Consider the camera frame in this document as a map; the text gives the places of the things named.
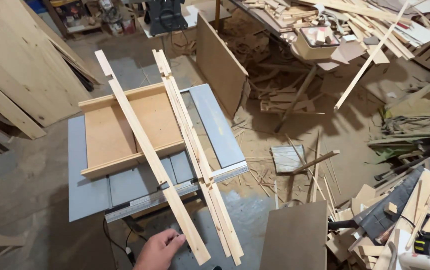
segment metal ruler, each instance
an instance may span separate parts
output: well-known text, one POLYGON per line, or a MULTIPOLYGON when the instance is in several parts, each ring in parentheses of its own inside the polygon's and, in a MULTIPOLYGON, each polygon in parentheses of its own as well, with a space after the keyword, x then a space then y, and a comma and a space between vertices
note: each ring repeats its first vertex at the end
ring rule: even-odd
MULTIPOLYGON (((232 178, 236 175, 243 174, 247 171, 248 171, 248 166, 243 165, 239 168, 214 176, 213 181, 215 181, 215 183, 218 183, 228 178, 232 178)), ((179 196, 183 196, 190 192, 200 190, 200 184, 197 181, 196 182, 192 182, 192 181, 186 181, 175 186, 176 192, 178 193, 179 196)), ((132 200, 122 205, 116 206, 113 209, 109 209, 105 211, 106 222, 107 223, 114 222, 116 220, 127 217, 129 215, 133 215, 137 212, 159 205, 164 202, 166 202, 166 198, 163 195, 163 192, 161 190, 157 191, 155 193, 149 194, 139 199, 132 200)))

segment black power cord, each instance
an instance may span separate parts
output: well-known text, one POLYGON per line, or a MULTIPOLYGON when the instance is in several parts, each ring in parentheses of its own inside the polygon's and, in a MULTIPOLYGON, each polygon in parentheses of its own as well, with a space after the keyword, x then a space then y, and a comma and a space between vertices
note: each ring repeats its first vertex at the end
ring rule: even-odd
POLYGON ((115 241, 113 241, 113 239, 108 234, 108 232, 107 232, 107 230, 108 230, 108 224, 106 223, 106 219, 103 219, 103 224, 102 225, 103 225, 103 232, 105 233, 105 236, 108 239, 108 241, 110 241, 111 243, 113 243, 117 248, 121 249, 123 251, 123 253, 125 253, 127 255, 127 258, 130 261, 131 265, 134 266, 137 261, 135 260, 135 255, 133 254, 133 251, 131 251, 131 249, 128 247, 128 237, 130 237, 131 233, 134 233, 134 234, 138 235, 140 238, 142 238, 143 240, 145 240, 145 242, 147 242, 148 240, 145 237, 143 237, 143 236, 139 235, 138 233, 134 232, 133 229, 130 228, 130 233, 128 234, 127 239, 125 241, 125 248, 122 248, 122 246, 120 246, 115 241))

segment finger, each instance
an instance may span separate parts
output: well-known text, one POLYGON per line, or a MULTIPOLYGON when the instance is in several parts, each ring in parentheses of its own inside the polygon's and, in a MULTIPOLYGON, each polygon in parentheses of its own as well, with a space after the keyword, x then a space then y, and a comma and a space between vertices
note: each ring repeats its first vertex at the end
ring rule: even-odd
POLYGON ((169 256, 170 260, 172 260, 173 256, 175 255, 176 251, 180 249, 180 247, 183 245, 187 237, 184 234, 180 234, 179 236, 176 236, 169 244, 166 246, 165 251, 166 255, 169 256))
POLYGON ((170 240, 172 240, 173 238, 175 238, 175 236, 177 236, 178 233, 176 232, 176 230, 174 229, 167 229, 164 230, 160 233, 155 234, 153 237, 157 240, 157 241, 161 241, 163 242, 165 245, 168 244, 168 242, 170 240))

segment concrete floor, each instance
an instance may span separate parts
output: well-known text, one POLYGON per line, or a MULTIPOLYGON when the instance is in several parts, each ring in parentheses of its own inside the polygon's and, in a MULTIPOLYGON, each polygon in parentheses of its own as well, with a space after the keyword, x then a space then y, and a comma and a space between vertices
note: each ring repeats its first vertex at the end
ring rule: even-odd
MULTIPOLYGON (((142 34, 112 38, 105 34, 92 34, 68 44, 87 62, 104 85, 92 93, 100 97, 111 93, 94 51, 103 49, 124 90, 161 82, 151 49, 160 49, 159 40, 147 40, 142 34)), ((180 89, 203 83, 192 58, 171 55, 172 71, 180 89)), ((349 199, 365 184, 373 184, 372 176, 379 174, 388 165, 371 165, 374 153, 364 142, 369 132, 369 122, 376 107, 369 104, 365 92, 354 91, 347 105, 339 114, 333 115, 333 98, 324 96, 316 106, 326 112, 324 116, 294 116, 282 130, 292 138, 298 138, 306 147, 314 148, 318 128, 325 131, 328 151, 340 149, 342 154, 333 159, 342 192, 336 192, 334 181, 329 178, 338 203, 349 199)), ((271 145, 287 144, 284 136, 272 135, 277 116, 260 113, 258 101, 249 101, 246 110, 237 115, 247 119, 244 143, 245 156, 267 156, 271 145)), ((115 247, 111 247, 102 230, 103 214, 95 214, 75 222, 68 222, 68 138, 67 120, 46 128, 47 136, 37 140, 15 138, 10 151, 0 156, 0 233, 10 236, 23 234, 27 244, 0 258, 0 269, 131 269, 127 259, 115 247)), ((272 166, 268 162, 249 162, 251 168, 260 172, 272 166)), ((295 178, 275 176, 279 179, 281 200, 306 198, 307 176, 295 178), (301 186, 303 192, 297 192, 301 186)), ((219 185, 231 219, 242 243, 245 256, 238 269, 257 269, 260 262, 268 211, 274 201, 259 189, 251 176, 243 175, 244 183, 255 188, 241 186, 238 181, 230 185, 219 185)), ((219 240, 206 208, 199 202, 187 208, 206 241, 212 259, 201 269, 216 265, 223 269, 234 268, 231 258, 221 258, 219 240)), ((173 215, 169 212, 151 218, 145 223, 144 236, 151 236, 165 228, 174 227, 173 215)), ((110 235, 120 245, 125 245, 128 228, 118 220, 110 224, 110 235)), ((128 245, 138 254, 143 240, 131 235, 128 245)), ((195 269, 191 253, 185 247, 176 255, 174 269, 195 269)))

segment gray metal table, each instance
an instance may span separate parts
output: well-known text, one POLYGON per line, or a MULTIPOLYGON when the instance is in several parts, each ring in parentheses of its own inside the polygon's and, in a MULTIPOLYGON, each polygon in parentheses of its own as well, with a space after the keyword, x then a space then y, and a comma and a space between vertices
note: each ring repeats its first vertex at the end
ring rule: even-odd
MULTIPOLYGON (((208 84, 181 90, 190 95, 221 169, 213 172, 220 182, 248 171, 245 157, 208 84)), ((161 158, 180 196, 200 189, 186 151, 161 158)), ((87 168, 85 117, 68 120, 69 220, 105 211, 108 223, 166 201, 148 163, 90 180, 80 172, 87 168)))

